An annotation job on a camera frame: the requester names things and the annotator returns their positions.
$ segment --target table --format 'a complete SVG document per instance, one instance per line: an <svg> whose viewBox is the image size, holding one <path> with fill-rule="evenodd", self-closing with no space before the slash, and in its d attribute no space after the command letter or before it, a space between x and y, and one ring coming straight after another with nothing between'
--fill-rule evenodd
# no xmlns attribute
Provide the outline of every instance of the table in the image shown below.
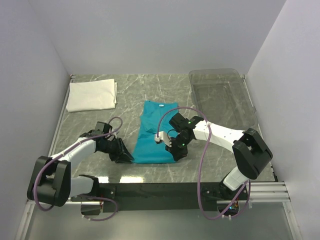
<svg viewBox="0 0 320 240"><path fill-rule="evenodd" d="M58 153L78 137L94 129L97 121L107 122L113 116L123 119L118 136L123 139L128 151L134 151L140 128L140 115L145 100L173 103L179 106L194 107L192 90L187 74L104 74L73 75L76 83L115 79L117 82L117 104L115 109L68 112L63 110L60 128L57 133L53 153ZM181 110L180 113L191 118L196 113ZM96 152L84 159L72 171L72 176L86 174L99 177L103 183L180 183L196 182L204 141L193 140L188 145L188 156L171 164L116 164L108 154ZM202 182L220 182L236 166L233 153L211 144L206 152L202 166ZM273 168L269 164L258 177L260 182L275 181Z"/></svg>

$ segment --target clear plastic bin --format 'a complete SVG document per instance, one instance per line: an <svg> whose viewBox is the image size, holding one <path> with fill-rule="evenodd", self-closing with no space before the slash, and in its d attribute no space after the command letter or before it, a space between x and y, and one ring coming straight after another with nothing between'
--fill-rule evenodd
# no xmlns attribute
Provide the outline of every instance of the clear plastic bin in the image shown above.
<svg viewBox="0 0 320 240"><path fill-rule="evenodd" d="M210 122L236 130L257 129L254 108L236 70L194 70L189 79L193 102Z"/></svg>

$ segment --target white wall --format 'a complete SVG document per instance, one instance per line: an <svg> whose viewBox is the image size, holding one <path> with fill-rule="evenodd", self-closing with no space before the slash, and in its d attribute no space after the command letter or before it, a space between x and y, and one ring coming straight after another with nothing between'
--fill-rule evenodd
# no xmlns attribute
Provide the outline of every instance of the white wall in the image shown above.
<svg viewBox="0 0 320 240"><path fill-rule="evenodd" d="M319 0L287 0L249 70L248 85L304 240L319 239Z"/></svg>
<svg viewBox="0 0 320 240"><path fill-rule="evenodd" d="M68 87L67 71L26 0L0 1L0 83L0 235L11 240Z"/></svg>
<svg viewBox="0 0 320 240"><path fill-rule="evenodd" d="M285 0L29 0L72 74L246 74Z"/></svg>

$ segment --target stack of white fabric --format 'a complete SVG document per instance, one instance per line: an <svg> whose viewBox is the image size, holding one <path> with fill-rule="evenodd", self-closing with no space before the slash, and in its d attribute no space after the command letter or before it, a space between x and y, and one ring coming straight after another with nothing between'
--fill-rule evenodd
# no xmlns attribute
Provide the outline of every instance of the stack of white fabric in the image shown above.
<svg viewBox="0 0 320 240"><path fill-rule="evenodd" d="M114 109L117 103L117 83L114 79L71 82L66 105L68 112Z"/></svg>

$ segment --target purple cable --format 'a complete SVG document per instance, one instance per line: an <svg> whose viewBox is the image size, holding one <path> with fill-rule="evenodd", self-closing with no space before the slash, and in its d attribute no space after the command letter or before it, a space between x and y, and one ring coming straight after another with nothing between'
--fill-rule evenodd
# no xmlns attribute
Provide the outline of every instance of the purple cable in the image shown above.
<svg viewBox="0 0 320 240"><path fill-rule="evenodd" d="M65 150L63 154L61 153L61 154L59 154L58 156L56 156L55 158L53 158L52 160L50 160L50 161L39 171L38 175L36 176L35 182L34 182L33 198L34 198L35 204L39 207L39 209L40 209L41 211L46 212L46 211L51 210L51 209L54 207L53 205L51 205L51 206L48 207L48 208L44 208L44 207L41 206L41 204L40 204L40 202L39 202L39 199L38 199L38 191L37 191L37 190L38 190L38 184L39 184L39 182L40 182L40 179L41 179L41 177L42 177L42 174L46 171L46 169L47 169L52 163L54 163L54 161L60 159L60 158L63 157L65 154L70 153L73 149L75 149L76 147L78 147L78 146L81 145L82 143L84 143L84 142L86 142L86 141L89 141L89 140L92 140L92 139L97 139L97 138L106 137L106 136L108 136L108 135L111 135L111 134L114 134L115 132L117 132L117 131L121 128L121 126L122 126L122 124L123 124L123 121L122 121L121 117L114 116L113 118L110 119L109 123L110 123L113 119L119 119L119 120L120 120L120 126L117 127L115 130L113 130L113 131L111 131L111 132L108 132L108 133L105 133L105 134L102 134L102 135L97 135L97 136L88 137L88 138L86 138L86 139L83 139L83 140L77 142L76 144L72 145L72 146L69 147L67 150ZM104 198L104 199L106 199L107 201L110 201L110 202L114 202L113 200L108 199L108 198Z"/></svg>
<svg viewBox="0 0 320 240"><path fill-rule="evenodd" d="M190 109L190 110L194 110L196 111L197 113L201 114L203 119L208 123L208 119L207 117L205 116L205 114L203 112L201 112L200 110L198 109L195 109L195 108L192 108L192 107L189 107L189 106L178 106L178 107L175 107L175 108L172 108L170 109L169 111L167 111L161 118L160 118L160 121L158 123L158 128L157 128L157 131L156 131L156 136L159 137L159 130L160 130L160 125L161 125L161 122L162 120L164 119L164 117L174 111L174 110L178 110L178 109ZM205 158L205 154L206 154L206 151L207 151L207 148L209 146L209 143L210 143L210 139L211 139L211 135L212 135L212 131L211 131L211 127L208 127L209 129L209 136L208 136L208 139L206 140L206 143L205 143L205 146L204 146L204 149L203 149L203 152L202 152L202 155L201 155L201 159L200 159L200 164L199 164L199 171L198 171L198 178L197 178L197 185L196 185L196 193L197 193L197 199L198 199L198 204L199 204L199 208L203 214L203 216L206 218L206 219L209 219L209 220L216 220L218 218L220 218L222 215L224 215L226 213L226 211L229 209L229 207L234 203L235 200L237 200L238 196L240 195L240 193L242 192L242 190L246 187L246 184L249 182L249 190L248 190L248 198L246 200L246 203L243 207L243 209L238 212L236 215L232 216L232 218L236 217L237 215L239 215L240 213L243 212L243 210L245 209L245 207L248 205L248 202L249 202L249 199L250 199L250 190L251 190L251 183L250 181L246 181L242 187L239 189L239 191L236 193L236 195L234 196L234 198L231 200L231 202L228 204L228 206L220 213L218 214L217 216L214 216L214 217L210 217L206 214L206 212L204 211L204 208L202 206L202 202L201 202L201 192L200 192L200 184L201 184L201 169L202 169L202 164L204 162L204 158Z"/></svg>
<svg viewBox="0 0 320 240"><path fill-rule="evenodd" d="M101 218L101 219L95 219L95 218L91 218L91 217L88 217L88 216L83 216L85 219L88 219L88 220L93 221L93 222L102 222L102 221L105 221L105 220L108 220L108 219L112 218L118 212L118 204L116 203L116 201L114 201L112 199L105 198L105 197L98 197L98 196L87 196L87 195L84 195L84 194L82 194L81 196L85 197L85 198L90 198L90 199L108 201L108 202L111 202L111 203L113 203L115 205L115 210L110 216L107 216L107 217Z"/></svg>

